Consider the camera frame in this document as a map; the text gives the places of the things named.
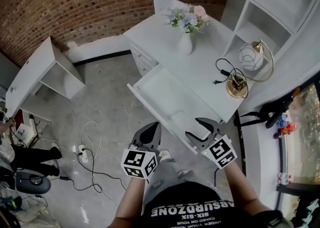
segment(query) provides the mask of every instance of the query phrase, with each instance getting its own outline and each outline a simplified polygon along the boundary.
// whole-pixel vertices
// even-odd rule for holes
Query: white desk drawer
[[[151,56],[144,53],[141,49],[139,49],[136,45],[131,44],[131,52],[135,52],[139,59],[143,59],[146,63],[150,65],[150,67],[155,67],[158,62]]]
[[[196,122],[195,118],[220,120],[208,105],[160,64],[134,86],[127,86],[162,125],[195,154],[196,147],[186,137],[185,132],[189,131],[202,139],[210,133]]]
[[[144,68],[143,66],[141,66],[141,64],[139,62],[135,62],[136,64],[136,67],[138,68],[138,71],[139,73],[142,75],[142,76],[145,76],[147,74],[147,72],[149,72],[149,70],[147,70],[146,68]]]
[[[140,58],[138,56],[138,53],[136,53],[133,49],[131,49],[131,53],[132,53],[132,56],[135,60],[136,63],[139,63],[140,66],[142,66],[143,68],[145,68],[146,70],[150,71],[153,67],[148,64],[145,60],[143,60],[142,58]]]

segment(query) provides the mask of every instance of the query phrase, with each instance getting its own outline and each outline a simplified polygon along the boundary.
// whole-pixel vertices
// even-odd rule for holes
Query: black t-shirt
[[[211,188],[185,182],[159,193],[145,210],[135,227],[290,227],[283,223],[280,211],[265,211],[255,216],[221,200]]]

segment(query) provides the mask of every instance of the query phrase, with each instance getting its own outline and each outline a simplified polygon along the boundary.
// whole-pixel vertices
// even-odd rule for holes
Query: lamp shade
[[[264,49],[258,42],[246,43],[241,46],[239,62],[247,71],[255,71],[264,62]]]

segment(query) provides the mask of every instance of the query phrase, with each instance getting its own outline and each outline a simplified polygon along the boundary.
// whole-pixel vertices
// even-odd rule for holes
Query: glass window
[[[285,138],[291,180],[320,184],[320,102],[314,84],[293,99],[287,114],[296,124]]]

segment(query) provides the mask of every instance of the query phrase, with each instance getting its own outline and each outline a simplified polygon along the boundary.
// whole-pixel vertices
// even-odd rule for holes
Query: gold lamp base
[[[230,76],[226,81],[226,91],[229,93],[229,95],[233,98],[243,98],[244,96],[246,96],[248,93],[248,87],[245,86],[241,90],[236,90],[233,82],[234,80],[232,76]]]

